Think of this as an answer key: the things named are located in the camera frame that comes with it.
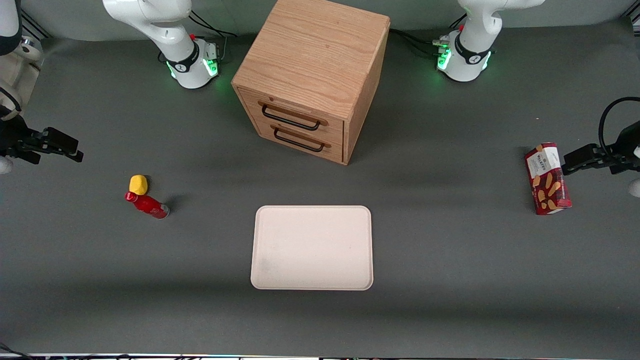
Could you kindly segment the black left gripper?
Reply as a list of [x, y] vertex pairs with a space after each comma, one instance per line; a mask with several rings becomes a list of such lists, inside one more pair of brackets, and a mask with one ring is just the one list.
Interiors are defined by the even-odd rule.
[[608, 145], [614, 164], [609, 165], [608, 156], [601, 146], [587, 144], [565, 155], [565, 164], [562, 165], [564, 176], [588, 169], [603, 169], [609, 167], [611, 174], [620, 174], [625, 171], [640, 171], [640, 121], [624, 128], [616, 141]]

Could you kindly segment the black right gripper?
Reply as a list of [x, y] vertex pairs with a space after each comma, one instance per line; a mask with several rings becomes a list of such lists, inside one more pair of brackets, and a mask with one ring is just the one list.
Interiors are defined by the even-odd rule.
[[78, 144], [77, 139], [54, 127], [31, 129], [22, 116], [0, 121], [0, 155], [5, 160], [19, 158], [37, 165], [41, 154], [51, 153], [81, 163], [84, 153], [78, 150]]

